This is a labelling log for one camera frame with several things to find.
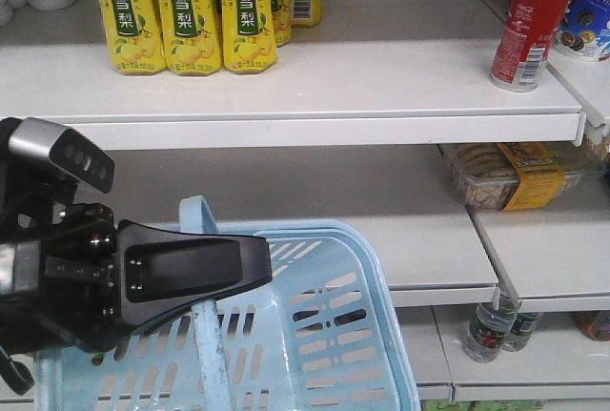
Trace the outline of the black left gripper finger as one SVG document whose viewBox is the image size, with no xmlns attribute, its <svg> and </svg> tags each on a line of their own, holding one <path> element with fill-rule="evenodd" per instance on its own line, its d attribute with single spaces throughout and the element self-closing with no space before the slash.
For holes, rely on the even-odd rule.
<svg viewBox="0 0 610 411">
<path fill-rule="evenodd" d="M 130 334 L 273 280 L 262 236 L 180 233 L 128 220 L 119 223 L 114 266 L 115 323 Z"/>
</svg>

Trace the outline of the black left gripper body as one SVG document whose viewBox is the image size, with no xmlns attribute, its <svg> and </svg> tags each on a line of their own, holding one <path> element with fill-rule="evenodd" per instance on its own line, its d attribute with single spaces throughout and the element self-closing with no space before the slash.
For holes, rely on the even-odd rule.
<svg viewBox="0 0 610 411">
<path fill-rule="evenodd" d="M 22 120 L 1 121 L 1 378 L 18 395 L 34 379 L 16 356 L 69 346 L 108 352 L 125 337 L 114 318 L 112 209 L 75 203 L 85 182 L 11 155 Z"/>
</svg>

